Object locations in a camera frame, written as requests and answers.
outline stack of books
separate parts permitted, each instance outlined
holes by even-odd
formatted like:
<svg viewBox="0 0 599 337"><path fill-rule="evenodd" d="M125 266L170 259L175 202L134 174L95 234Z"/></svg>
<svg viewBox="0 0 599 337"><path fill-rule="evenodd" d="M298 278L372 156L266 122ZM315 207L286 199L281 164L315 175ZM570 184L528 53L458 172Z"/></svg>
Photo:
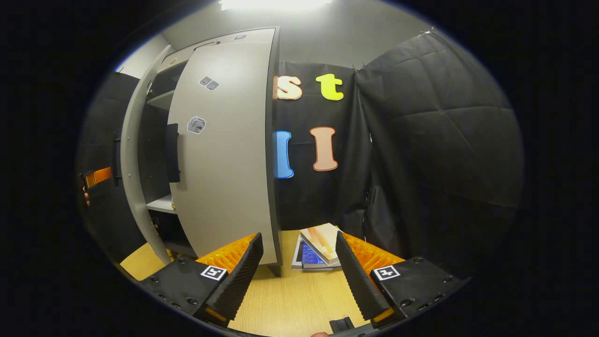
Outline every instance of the stack of books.
<svg viewBox="0 0 599 337"><path fill-rule="evenodd" d="M291 268L295 270L334 270L341 267L335 252L337 232L332 224L324 224L299 231Z"/></svg>

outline cabinet shelf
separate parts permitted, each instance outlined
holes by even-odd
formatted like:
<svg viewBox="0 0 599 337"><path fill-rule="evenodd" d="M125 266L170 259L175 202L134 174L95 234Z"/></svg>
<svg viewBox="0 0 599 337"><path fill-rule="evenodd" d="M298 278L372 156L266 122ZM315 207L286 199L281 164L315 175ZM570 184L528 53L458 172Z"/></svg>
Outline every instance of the cabinet shelf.
<svg viewBox="0 0 599 337"><path fill-rule="evenodd" d="M148 209L156 210L158 212L165 212L171 214L177 214L177 212L172 207L173 197L171 194L166 197L162 197L158 200L154 200L153 202L147 204Z"/></svg>
<svg viewBox="0 0 599 337"><path fill-rule="evenodd" d="M162 94L160 96L156 96L154 98L147 100L146 104L150 104L151 106L157 107L160 109L169 110L171 108L171 102L173 101L174 93L175 93L175 90L165 92L164 94Z"/></svg>

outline door handle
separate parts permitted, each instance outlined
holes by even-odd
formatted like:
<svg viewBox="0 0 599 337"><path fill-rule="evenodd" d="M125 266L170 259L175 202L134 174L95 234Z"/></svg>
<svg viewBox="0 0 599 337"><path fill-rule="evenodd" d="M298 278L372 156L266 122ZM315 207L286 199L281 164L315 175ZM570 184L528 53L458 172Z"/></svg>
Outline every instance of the door handle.
<svg viewBox="0 0 599 337"><path fill-rule="evenodd" d="M113 172L113 182L114 186L119 186L119 179L123 179L123 176L119 176L117 171L117 158L116 158L116 146L120 143L120 138L116 137L116 133L113 133L113 160L111 165L111 170Z"/></svg>
<svg viewBox="0 0 599 337"><path fill-rule="evenodd" d="M173 123L167 125L167 177L168 182L180 182L179 156L177 154L177 139L179 138L179 124Z"/></svg>
<svg viewBox="0 0 599 337"><path fill-rule="evenodd" d="M212 41L212 42L204 43L201 46L197 46L197 47L193 48L193 51L195 52L195 50L197 48L200 48L200 47L204 47L204 46L216 46L217 44L220 44L220 41Z"/></svg>

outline orange strap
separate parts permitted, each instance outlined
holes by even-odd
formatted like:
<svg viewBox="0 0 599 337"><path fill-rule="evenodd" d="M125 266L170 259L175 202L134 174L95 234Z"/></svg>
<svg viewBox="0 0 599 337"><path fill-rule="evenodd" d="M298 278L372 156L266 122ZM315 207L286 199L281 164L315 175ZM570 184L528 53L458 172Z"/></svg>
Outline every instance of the orange strap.
<svg viewBox="0 0 599 337"><path fill-rule="evenodd" d="M223 317L223 315L219 314L218 312L216 312L216 310L212 309L209 306L206 307L206 312L209 313L212 317L218 319L219 321L226 321L226 318Z"/></svg>
<svg viewBox="0 0 599 337"><path fill-rule="evenodd" d="M389 308L389 309L387 309L387 310L385 310L385 311L381 312L381 313L380 313L380 314L379 314L377 317L374 317L374 318L373 318L373 321L374 321L375 323L378 323L378 322L380 322L380 321L382 321L382 320L386 319L387 317L391 316L392 314L393 314L393 309L392 309L392 308Z"/></svg>
<svg viewBox="0 0 599 337"><path fill-rule="evenodd" d="M87 183L87 188L90 188L110 177L112 177L112 168L107 167L85 176L85 182Z"/></svg>

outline open cabinet door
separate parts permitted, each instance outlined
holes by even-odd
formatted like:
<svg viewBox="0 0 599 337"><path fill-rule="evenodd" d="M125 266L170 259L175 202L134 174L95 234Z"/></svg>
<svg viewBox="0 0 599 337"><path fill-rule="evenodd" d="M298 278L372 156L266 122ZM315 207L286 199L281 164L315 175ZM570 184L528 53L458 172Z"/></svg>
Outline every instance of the open cabinet door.
<svg viewBox="0 0 599 337"><path fill-rule="evenodd" d="M173 95L173 203L197 256L261 232L261 264L281 263L271 136L278 30L214 40L193 52Z"/></svg>
<svg viewBox="0 0 599 337"><path fill-rule="evenodd" d="M158 73L158 66L164 57L166 57L170 47L166 46L157 55L154 64L146 69L146 72L137 83L127 105L120 136L122 139L122 142L120 142L121 175L123 177L123 187L127 196L127 203L144 239L164 264L171 263L171 258L168 256L166 247L164 247L164 242L152 225L152 219L146 206L146 199L141 189L138 138L140 135L141 115L146 105L148 90L151 88L152 81L154 81Z"/></svg>

